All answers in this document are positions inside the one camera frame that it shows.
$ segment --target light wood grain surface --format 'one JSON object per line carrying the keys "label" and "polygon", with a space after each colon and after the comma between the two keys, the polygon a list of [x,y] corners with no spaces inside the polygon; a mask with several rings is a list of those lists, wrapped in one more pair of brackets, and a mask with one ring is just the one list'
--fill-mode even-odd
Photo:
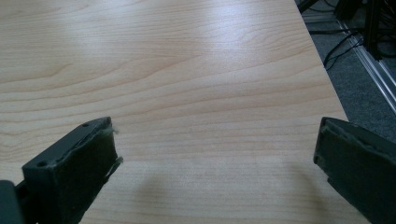
{"label": "light wood grain surface", "polygon": [[345,119],[293,0],[0,2],[0,178],[111,116],[82,223],[365,223],[312,162]]}

